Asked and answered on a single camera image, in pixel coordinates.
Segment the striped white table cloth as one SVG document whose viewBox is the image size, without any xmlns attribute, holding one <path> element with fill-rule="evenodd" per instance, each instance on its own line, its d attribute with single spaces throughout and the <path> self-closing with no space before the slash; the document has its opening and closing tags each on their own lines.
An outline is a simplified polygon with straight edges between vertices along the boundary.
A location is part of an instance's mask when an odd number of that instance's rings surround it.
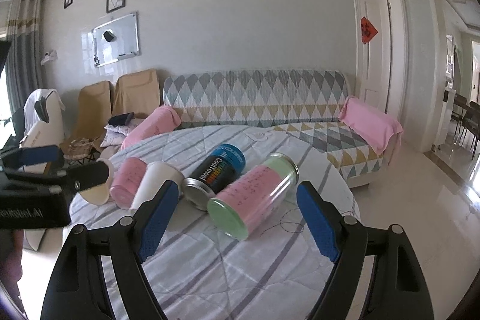
<svg viewBox="0 0 480 320">
<path fill-rule="evenodd" d="M 182 129 L 143 140 L 111 161 L 119 167 L 137 157 L 190 175 L 223 143 L 243 152 L 247 168 L 270 153 L 285 154 L 299 178 L 341 214 L 359 215 L 351 190 L 325 154 L 285 132 L 240 125 Z M 228 237 L 205 212 L 181 200 L 159 248 L 143 265 L 169 319 L 306 319 L 332 268 L 317 249 L 294 191 L 245 241 Z"/>
</svg>

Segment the tan covered chair left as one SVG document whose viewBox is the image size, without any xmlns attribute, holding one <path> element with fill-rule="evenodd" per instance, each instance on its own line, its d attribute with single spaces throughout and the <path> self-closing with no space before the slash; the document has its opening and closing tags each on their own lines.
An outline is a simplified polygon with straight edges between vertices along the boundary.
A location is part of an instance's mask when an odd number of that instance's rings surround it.
<svg viewBox="0 0 480 320">
<path fill-rule="evenodd" d="M 85 145 L 101 152 L 105 126 L 112 117 L 112 83 L 103 80 L 83 87 L 78 96 L 76 123 L 69 138 L 61 144 L 67 156 L 74 155 L 75 145 Z"/>
</svg>

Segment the grey striped curtain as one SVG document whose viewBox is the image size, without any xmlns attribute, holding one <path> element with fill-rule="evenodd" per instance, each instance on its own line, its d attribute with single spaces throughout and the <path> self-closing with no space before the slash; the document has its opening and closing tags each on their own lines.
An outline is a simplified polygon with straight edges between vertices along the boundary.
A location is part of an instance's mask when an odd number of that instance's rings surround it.
<svg viewBox="0 0 480 320">
<path fill-rule="evenodd" d="M 7 15 L 6 77 L 10 111 L 23 108 L 37 88 L 43 87 L 41 73 L 42 1 L 11 0 Z"/>
</svg>

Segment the white door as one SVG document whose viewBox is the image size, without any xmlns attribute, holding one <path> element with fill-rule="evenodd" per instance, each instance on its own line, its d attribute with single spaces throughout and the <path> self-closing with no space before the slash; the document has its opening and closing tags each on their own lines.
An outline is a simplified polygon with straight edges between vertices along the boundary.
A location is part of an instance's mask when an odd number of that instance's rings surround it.
<svg viewBox="0 0 480 320">
<path fill-rule="evenodd" d="M 378 34 L 361 42 L 362 58 L 359 98 L 381 112 L 386 110 L 391 71 L 391 22 L 387 0 L 359 0 L 360 18 L 366 17 Z"/>
</svg>

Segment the dark dining chairs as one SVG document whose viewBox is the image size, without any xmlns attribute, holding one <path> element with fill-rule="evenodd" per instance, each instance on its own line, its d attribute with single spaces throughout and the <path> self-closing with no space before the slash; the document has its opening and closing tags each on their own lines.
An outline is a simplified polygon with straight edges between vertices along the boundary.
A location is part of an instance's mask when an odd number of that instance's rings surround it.
<svg viewBox="0 0 480 320">
<path fill-rule="evenodd" d="M 454 110 L 451 118 L 456 123 L 454 132 L 454 142 L 461 145 L 470 133 L 473 137 L 471 141 L 471 159 L 474 158 L 479 145 L 479 104 L 475 101 L 467 101 L 467 98 L 456 93 L 453 105 L 460 109 L 459 113 Z"/>
</svg>

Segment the sofa with diamond pattern cover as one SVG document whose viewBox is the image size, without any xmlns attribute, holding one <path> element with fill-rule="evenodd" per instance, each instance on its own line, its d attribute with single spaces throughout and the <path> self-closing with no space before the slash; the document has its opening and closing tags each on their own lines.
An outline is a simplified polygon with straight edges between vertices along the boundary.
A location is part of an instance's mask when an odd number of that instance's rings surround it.
<svg viewBox="0 0 480 320">
<path fill-rule="evenodd" d="M 240 70 L 169 76 L 163 104 L 181 126 L 249 125 L 283 131 L 324 153 L 349 188 L 370 184 L 390 162 L 395 146 L 377 153 L 339 116 L 350 88 L 340 71 Z"/>
</svg>

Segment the tan covered chair right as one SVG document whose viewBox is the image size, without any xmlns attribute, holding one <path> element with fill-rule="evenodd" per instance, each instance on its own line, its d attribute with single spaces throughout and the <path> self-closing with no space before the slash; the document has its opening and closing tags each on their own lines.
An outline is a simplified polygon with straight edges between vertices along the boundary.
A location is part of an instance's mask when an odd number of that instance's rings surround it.
<svg viewBox="0 0 480 320">
<path fill-rule="evenodd" d="M 155 69 L 120 76 L 113 95 L 112 114 L 133 112 L 146 118 L 160 106 L 160 86 Z"/>
</svg>

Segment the dark cloth on pillows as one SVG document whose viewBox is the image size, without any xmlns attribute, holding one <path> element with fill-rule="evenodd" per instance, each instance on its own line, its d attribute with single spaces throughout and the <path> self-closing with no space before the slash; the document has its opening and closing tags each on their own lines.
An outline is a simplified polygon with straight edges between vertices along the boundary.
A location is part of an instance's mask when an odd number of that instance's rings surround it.
<svg viewBox="0 0 480 320">
<path fill-rule="evenodd" d="M 114 115 L 107 122 L 110 126 L 126 126 L 134 118 L 134 112 L 123 113 L 121 115 Z"/>
</svg>

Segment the small white paper cup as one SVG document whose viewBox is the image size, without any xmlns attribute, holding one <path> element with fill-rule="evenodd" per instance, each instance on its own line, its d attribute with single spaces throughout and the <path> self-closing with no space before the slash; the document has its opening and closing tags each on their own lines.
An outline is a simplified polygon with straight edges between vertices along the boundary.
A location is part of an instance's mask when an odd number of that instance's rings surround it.
<svg viewBox="0 0 480 320">
<path fill-rule="evenodd" d="M 100 158 L 98 161 L 104 163 L 108 167 L 108 177 L 106 182 L 80 192 L 80 196 L 90 204 L 104 205 L 110 199 L 110 188 L 112 186 L 115 170 L 114 165 L 110 160 Z"/>
</svg>

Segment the large white paper cup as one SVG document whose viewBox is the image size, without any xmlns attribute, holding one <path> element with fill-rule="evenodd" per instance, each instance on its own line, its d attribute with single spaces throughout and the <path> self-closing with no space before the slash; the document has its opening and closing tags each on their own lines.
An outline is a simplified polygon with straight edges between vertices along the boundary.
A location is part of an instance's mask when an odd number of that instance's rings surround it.
<svg viewBox="0 0 480 320">
<path fill-rule="evenodd" d="M 178 192 L 181 193 L 181 185 L 184 179 L 185 176 L 168 163 L 149 163 L 133 198 L 130 210 L 137 210 L 143 202 L 151 201 L 167 180 L 174 182 L 177 185 Z"/>
</svg>

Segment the black blue CoolTowel can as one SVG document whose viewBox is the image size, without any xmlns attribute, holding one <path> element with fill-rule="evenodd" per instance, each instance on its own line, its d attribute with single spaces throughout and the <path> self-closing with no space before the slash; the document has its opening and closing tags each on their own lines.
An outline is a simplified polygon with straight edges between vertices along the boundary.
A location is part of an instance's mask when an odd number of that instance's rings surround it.
<svg viewBox="0 0 480 320">
<path fill-rule="evenodd" d="M 208 201 L 239 178 L 246 166 L 242 151 L 231 144 L 216 147 L 182 183 L 187 201 L 205 211 Z"/>
</svg>

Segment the tan covered chair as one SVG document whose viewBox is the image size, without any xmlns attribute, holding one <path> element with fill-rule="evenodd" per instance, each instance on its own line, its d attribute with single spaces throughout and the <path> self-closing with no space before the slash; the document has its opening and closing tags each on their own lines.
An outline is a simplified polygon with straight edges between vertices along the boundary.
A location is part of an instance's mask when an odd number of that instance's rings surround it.
<svg viewBox="0 0 480 320">
<path fill-rule="evenodd" d="M 155 69 L 120 76 L 113 95 L 112 114 L 133 112 L 146 118 L 160 106 L 160 86 Z"/>
<path fill-rule="evenodd" d="M 67 156 L 74 155 L 75 145 L 85 145 L 101 152 L 105 126 L 112 117 L 112 83 L 103 80 L 83 87 L 78 96 L 76 123 L 69 138 L 61 144 Z"/>
</svg>

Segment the glass jar pink green paper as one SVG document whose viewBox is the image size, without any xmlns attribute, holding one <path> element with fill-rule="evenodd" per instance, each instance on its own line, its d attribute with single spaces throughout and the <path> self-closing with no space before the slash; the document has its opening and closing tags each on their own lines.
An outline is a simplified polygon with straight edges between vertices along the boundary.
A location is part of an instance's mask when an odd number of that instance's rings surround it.
<svg viewBox="0 0 480 320">
<path fill-rule="evenodd" d="M 211 198 L 208 215 L 224 234 L 246 240 L 283 202 L 299 182 L 299 169 L 281 153 L 272 153 L 259 165 Z"/>
</svg>

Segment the pink paper wrapped jar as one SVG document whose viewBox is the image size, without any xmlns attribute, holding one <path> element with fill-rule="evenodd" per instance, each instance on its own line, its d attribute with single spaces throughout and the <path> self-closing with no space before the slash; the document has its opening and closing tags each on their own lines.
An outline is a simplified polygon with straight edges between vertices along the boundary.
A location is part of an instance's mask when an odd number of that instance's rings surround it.
<svg viewBox="0 0 480 320">
<path fill-rule="evenodd" d="M 110 195 L 120 209 L 128 210 L 146 173 L 147 164 L 138 157 L 127 157 L 115 173 Z"/>
</svg>

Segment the white chair with hanger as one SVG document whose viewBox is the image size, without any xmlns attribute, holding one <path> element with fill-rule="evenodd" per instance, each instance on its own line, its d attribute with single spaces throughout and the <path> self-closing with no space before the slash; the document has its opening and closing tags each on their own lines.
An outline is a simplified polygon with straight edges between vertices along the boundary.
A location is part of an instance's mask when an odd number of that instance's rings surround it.
<svg viewBox="0 0 480 320">
<path fill-rule="evenodd" d="M 65 106 L 54 88 L 34 90 L 24 104 L 24 138 L 21 148 L 60 146 L 64 141 Z"/>
</svg>

